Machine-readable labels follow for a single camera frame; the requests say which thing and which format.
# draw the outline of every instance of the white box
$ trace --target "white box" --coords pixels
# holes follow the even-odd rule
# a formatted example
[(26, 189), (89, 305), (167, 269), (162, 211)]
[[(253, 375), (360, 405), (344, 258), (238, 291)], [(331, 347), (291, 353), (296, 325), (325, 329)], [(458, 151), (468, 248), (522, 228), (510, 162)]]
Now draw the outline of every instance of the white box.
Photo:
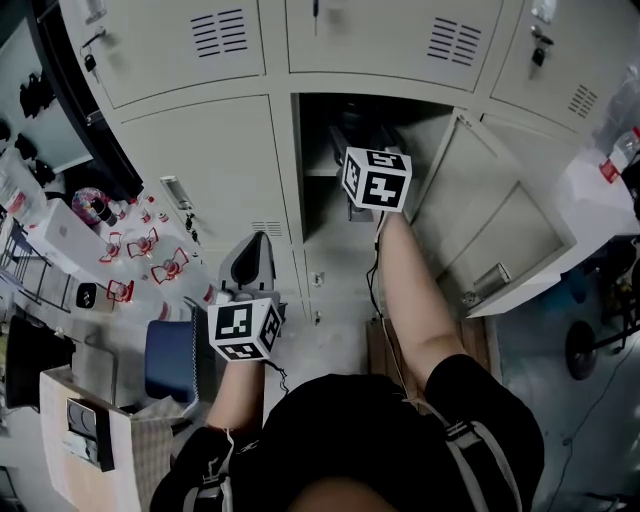
[(271, 299), (214, 304), (207, 308), (209, 344), (227, 361), (269, 359), (282, 319)]
[(347, 148), (342, 186), (358, 208), (401, 212), (411, 184), (411, 158)]

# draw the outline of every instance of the wire rack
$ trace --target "wire rack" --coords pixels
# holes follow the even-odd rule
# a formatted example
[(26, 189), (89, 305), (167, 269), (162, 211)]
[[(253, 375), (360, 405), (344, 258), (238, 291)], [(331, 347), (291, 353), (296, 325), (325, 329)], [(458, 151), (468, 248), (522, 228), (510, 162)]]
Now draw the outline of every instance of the wire rack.
[[(0, 211), (0, 232), (5, 228), (4, 224), (11, 221), (6, 212)], [(13, 220), (10, 229), (0, 254), (0, 279), (38, 305), (45, 303), (65, 313), (71, 313), (71, 310), (65, 306), (71, 276), (62, 274), (60, 269), (27, 242), (26, 231), (18, 222)], [(62, 297), (59, 300), (49, 300), (43, 296), (45, 278), (53, 272), (62, 274), (64, 282)]]

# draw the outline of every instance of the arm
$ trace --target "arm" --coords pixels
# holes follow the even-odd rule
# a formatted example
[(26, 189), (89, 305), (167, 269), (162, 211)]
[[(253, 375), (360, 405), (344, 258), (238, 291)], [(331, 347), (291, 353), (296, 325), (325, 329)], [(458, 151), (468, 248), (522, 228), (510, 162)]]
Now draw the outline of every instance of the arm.
[(218, 395), (207, 416), (207, 426), (251, 434), (262, 428), (264, 364), (228, 363)]
[(409, 223), (402, 213), (385, 217), (380, 272), (389, 316), (407, 365), (424, 389), (438, 363), (466, 352)]

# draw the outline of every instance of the metal rack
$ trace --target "metal rack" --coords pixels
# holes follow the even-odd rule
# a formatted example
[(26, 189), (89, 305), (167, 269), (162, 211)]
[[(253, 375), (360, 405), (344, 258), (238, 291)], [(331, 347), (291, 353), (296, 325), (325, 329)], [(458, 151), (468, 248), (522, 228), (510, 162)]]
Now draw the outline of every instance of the metal rack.
[[(0, 232), (4, 227), (4, 223), (7, 221), (7, 213), (0, 212)], [(69, 290), (69, 283), (71, 281), (71, 275), (66, 274), (66, 280), (64, 284), (64, 291), (59, 303), (52, 302), (42, 296), (42, 284), (44, 282), (47, 271), (51, 272), (54, 267), (53, 264), (38, 251), (36, 251), (26, 239), (26, 231), (15, 220), (11, 226), (11, 233), (9, 234), (5, 243), (2, 254), (0, 254), (0, 279), (5, 281), (11, 286), (14, 286), (22, 295), (29, 300), (35, 302), (38, 305), (46, 303), (53, 306), (65, 313), (71, 313), (71, 310), (65, 307), (65, 301), (67, 299), (67, 292)], [(42, 262), (42, 270), (36, 269), (33, 262)], [(27, 272), (40, 272), (38, 279), (38, 286), (36, 290), (30, 290), (25, 285), (25, 277)]]

